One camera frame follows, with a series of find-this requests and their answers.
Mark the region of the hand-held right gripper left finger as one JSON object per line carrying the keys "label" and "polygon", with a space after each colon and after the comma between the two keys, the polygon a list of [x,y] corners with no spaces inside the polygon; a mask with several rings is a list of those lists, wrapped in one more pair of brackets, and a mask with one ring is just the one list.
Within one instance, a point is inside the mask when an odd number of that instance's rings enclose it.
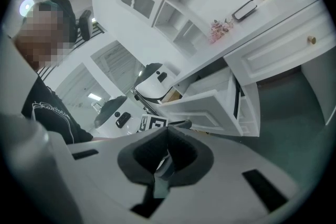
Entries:
{"label": "hand-held right gripper left finger", "polygon": [[49,134],[50,217],[59,224],[169,224],[164,202],[152,215],[146,210],[145,185],[127,179],[118,165],[118,155],[126,146],[161,134],[166,129],[110,140],[66,145],[60,134]]}

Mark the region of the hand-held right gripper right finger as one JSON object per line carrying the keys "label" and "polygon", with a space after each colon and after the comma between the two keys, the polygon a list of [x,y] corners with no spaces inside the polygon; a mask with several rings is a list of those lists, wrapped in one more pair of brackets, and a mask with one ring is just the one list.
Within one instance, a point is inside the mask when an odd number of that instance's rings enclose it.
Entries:
{"label": "hand-held right gripper right finger", "polygon": [[172,187],[151,216],[159,224],[269,224],[298,193],[281,168],[232,140],[179,129],[207,146],[212,167],[196,183]]}

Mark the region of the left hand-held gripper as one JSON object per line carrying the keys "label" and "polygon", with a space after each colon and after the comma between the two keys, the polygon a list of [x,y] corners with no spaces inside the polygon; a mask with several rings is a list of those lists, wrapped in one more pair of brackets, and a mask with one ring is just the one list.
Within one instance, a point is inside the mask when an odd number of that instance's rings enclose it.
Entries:
{"label": "left hand-held gripper", "polygon": [[190,120],[174,121],[168,124],[168,118],[143,114],[140,121],[140,126],[138,132],[147,131],[153,128],[173,126],[183,129],[190,129],[192,127],[192,122]]}

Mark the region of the wide white desk drawer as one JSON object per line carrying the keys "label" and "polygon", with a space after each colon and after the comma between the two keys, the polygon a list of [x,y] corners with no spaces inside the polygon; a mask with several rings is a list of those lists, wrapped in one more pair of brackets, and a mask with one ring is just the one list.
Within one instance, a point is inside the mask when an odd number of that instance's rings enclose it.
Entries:
{"label": "wide white desk drawer", "polygon": [[[316,44],[307,41],[316,37]],[[326,11],[295,14],[260,34],[224,59],[245,86],[306,63],[336,45],[336,32]]]}

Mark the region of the white desk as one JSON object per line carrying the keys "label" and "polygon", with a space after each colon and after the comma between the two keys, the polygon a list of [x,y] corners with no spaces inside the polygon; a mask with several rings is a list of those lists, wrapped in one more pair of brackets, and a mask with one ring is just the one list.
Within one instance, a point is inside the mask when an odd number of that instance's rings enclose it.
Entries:
{"label": "white desk", "polygon": [[[202,50],[191,58],[188,66],[179,74],[177,81],[185,81],[215,60],[219,58],[224,59],[227,54],[295,14],[311,15],[321,11],[326,11],[329,15],[322,0],[316,0],[311,4],[295,5],[282,11],[268,11],[264,8],[259,8],[248,19],[236,25],[232,31],[219,41],[214,44],[205,44]],[[257,82],[245,86],[238,82],[241,97],[247,96],[251,98],[259,96]]]}

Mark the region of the white ceiling vent grille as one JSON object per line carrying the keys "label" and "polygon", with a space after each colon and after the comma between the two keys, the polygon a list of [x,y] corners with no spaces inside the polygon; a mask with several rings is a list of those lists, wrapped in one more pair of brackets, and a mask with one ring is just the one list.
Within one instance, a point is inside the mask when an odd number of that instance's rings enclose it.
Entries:
{"label": "white ceiling vent grille", "polygon": [[124,94],[133,90],[136,79],[144,69],[144,65],[117,40],[95,52],[91,58]]}

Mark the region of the pink flower bouquet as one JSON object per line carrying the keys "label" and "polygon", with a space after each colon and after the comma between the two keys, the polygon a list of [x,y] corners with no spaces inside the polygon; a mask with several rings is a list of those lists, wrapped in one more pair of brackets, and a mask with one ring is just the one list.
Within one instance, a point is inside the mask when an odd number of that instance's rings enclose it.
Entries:
{"label": "pink flower bouquet", "polygon": [[215,43],[223,36],[225,36],[233,28],[233,26],[234,26],[233,20],[225,19],[224,22],[214,20],[211,23],[209,42],[211,44]]}

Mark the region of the arched glass cabinet door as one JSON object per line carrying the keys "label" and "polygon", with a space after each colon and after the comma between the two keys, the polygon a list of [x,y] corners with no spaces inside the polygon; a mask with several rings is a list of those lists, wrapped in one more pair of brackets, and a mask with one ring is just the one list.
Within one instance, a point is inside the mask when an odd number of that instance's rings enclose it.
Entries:
{"label": "arched glass cabinet door", "polygon": [[120,4],[128,10],[133,10],[136,15],[150,19],[154,8],[154,0],[119,0]]}

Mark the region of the black white rectangular device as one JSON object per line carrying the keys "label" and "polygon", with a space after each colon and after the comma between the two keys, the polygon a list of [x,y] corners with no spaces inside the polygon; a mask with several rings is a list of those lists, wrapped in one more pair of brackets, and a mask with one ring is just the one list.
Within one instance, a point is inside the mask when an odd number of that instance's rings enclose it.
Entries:
{"label": "black white rectangular device", "polygon": [[236,21],[241,21],[252,14],[257,9],[257,4],[254,0],[249,0],[239,9],[232,13],[232,18]]}

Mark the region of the round ceiling light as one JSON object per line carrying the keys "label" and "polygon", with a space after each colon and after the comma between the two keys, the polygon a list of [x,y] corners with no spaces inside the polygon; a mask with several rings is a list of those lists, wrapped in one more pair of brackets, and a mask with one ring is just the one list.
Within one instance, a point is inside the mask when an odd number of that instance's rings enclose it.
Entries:
{"label": "round ceiling light", "polygon": [[34,0],[23,0],[19,6],[20,15],[25,17],[34,4]]}

